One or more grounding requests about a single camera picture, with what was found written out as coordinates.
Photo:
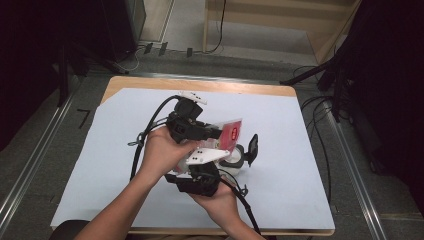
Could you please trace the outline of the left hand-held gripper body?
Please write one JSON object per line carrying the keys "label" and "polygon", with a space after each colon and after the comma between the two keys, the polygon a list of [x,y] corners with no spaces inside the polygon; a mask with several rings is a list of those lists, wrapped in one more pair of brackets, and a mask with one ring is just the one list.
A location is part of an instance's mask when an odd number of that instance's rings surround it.
{"label": "left hand-held gripper body", "polygon": [[193,92],[180,91],[177,95],[178,102],[174,110],[168,115],[166,126],[171,137],[180,143],[183,140],[206,140],[207,129],[205,124],[196,120],[203,109],[198,103],[206,104],[207,101]]}

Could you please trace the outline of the dark curtain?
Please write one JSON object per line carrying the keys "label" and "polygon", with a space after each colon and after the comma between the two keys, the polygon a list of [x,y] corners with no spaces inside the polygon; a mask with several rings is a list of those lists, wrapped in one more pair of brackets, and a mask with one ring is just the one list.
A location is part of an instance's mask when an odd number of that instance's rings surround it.
{"label": "dark curtain", "polygon": [[0,151],[54,91],[63,105],[78,0],[0,0]]}
{"label": "dark curtain", "polygon": [[409,188],[424,215],[424,0],[362,0],[350,36],[351,97],[372,159]]}

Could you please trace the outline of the black cabinet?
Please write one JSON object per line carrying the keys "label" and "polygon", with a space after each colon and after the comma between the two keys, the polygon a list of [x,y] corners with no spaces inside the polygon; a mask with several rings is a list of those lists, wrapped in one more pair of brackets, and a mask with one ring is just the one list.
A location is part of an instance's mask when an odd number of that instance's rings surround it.
{"label": "black cabinet", "polygon": [[106,20],[108,58],[124,59],[137,49],[146,20],[144,0],[101,0]]}

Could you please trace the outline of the black metal stand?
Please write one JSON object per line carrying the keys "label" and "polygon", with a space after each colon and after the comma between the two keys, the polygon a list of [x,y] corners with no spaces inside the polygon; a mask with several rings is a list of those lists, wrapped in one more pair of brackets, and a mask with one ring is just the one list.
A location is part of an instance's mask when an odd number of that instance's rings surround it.
{"label": "black metal stand", "polygon": [[339,122],[339,114],[342,105],[343,83],[346,80],[346,72],[342,66],[342,63],[342,57],[335,55],[321,65],[313,67],[312,69],[298,76],[295,76],[292,79],[280,81],[280,84],[283,86],[293,86],[311,76],[314,76],[318,73],[323,73],[321,78],[318,80],[317,86],[320,91],[327,91],[332,86],[332,84],[334,84],[331,112],[335,120]]}

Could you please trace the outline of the metal floor rail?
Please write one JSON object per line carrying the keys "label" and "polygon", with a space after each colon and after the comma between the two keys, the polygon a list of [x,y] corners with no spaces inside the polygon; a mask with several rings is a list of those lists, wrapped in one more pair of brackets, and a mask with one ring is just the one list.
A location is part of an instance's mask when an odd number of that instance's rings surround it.
{"label": "metal floor rail", "polygon": [[368,193],[365,182],[359,172],[355,162],[355,157],[348,145],[347,139],[341,128],[341,125],[335,120],[333,116],[329,117],[331,128],[340,144],[342,156],[345,159],[347,173],[355,191],[357,200],[361,207],[362,214],[367,223],[373,240],[388,240],[385,230],[382,226],[378,211]]}
{"label": "metal floor rail", "polygon": [[278,80],[261,80],[261,79],[257,80],[257,79],[243,79],[243,78],[233,78],[233,77],[197,76],[197,75],[166,74],[166,73],[135,73],[135,74],[126,74],[124,76],[156,78],[156,79],[164,78],[164,79],[185,79],[185,80],[199,80],[199,81],[219,81],[219,82],[280,86],[280,81]]}
{"label": "metal floor rail", "polygon": [[15,181],[12,189],[6,195],[5,200],[0,205],[0,238],[6,232],[6,229],[19,207],[32,179],[34,178],[55,134],[63,122],[67,112],[72,105],[74,96],[69,96],[64,103],[57,107],[50,118],[50,121],[44,129],[41,137],[35,145],[31,155],[28,157],[23,170]]}

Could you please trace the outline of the person's left hand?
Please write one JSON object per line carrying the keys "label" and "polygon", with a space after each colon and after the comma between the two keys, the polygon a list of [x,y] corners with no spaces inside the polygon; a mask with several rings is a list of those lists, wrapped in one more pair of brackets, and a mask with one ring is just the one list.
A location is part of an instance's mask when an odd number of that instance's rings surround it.
{"label": "person's left hand", "polygon": [[197,141],[176,143],[166,127],[148,134],[139,173],[158,180],[177,166],[179,161],[198,147]]}

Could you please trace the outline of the white pouch with red label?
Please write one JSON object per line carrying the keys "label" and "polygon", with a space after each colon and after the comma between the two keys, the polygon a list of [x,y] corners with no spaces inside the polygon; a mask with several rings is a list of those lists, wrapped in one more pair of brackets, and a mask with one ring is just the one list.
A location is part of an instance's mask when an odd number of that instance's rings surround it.
{"label": "white pouch with red label", "polygon": [[[219,139],[209,138],[207,140],[202,140],[201,145],[198,148],[228,150],[230,152],[230,155],[231,155],[232,151],[235,149],[235,147],[237,145],[241,125],[242,125],[241,119],[219,123],[218,129],[220,129],[222,131],[220,138]],[[192,153],[189,153],[182,160],[179,161],[177,166],[173,169],[174,173],[176,173],[177,175],[188,174],[188,166],[186,165],[185,160]],[[224,159],[229,158],[230,155],[223,158],[223,159],[217,160],[216,161],[216,167],[218,169],[220,169],[219,166],[218,166],[218,163],[220,161],[224,160]]]}

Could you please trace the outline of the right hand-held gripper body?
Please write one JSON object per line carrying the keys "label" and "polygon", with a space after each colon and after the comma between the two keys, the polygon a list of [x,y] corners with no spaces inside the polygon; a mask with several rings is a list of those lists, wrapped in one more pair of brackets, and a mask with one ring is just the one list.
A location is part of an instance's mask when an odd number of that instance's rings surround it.
{"label": "right hand-held gripper body", "polygon": [[211,197],[218,189],[220,175],[216,161],[230,155],[228,150],[198,148],[185,160],[189,178],[177,177],[180,192]]}

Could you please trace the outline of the dark object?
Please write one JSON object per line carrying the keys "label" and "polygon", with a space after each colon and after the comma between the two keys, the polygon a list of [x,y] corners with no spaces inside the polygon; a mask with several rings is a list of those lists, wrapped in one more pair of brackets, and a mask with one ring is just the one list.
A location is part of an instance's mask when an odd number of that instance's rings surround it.
{"label": "dark object", "polygon": [[258,155],[258,140],[258,135],[254,134],[247,149],[244,149],[241,144],[237,144],[230,157],[218,163],[219,168],[231,175],[237,175],[244,163],[251,166]]}

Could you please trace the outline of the wooden shelf frame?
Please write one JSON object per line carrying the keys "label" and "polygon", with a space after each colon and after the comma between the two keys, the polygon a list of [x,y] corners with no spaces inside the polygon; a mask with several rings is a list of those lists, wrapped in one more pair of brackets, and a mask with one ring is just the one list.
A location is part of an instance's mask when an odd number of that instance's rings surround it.
{"label": "wooden shelf frame", "polygon": [[330,57],[340,37],[349,32],[362,0],[205,0],[202,49],[209,22],[227,22],[302,30],[319,64]]}

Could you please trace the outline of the person's right hand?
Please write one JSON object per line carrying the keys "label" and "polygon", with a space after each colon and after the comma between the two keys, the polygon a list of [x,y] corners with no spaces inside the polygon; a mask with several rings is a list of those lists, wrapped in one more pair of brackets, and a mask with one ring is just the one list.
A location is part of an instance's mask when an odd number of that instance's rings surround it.
{"label": "person's right hand", "polygon": [[190,197],[222,229],[234,227],[241,222],[236,197],[231,188],[223,183],[218,185],[218,190],[212,197],[196,194],[190,194]]}

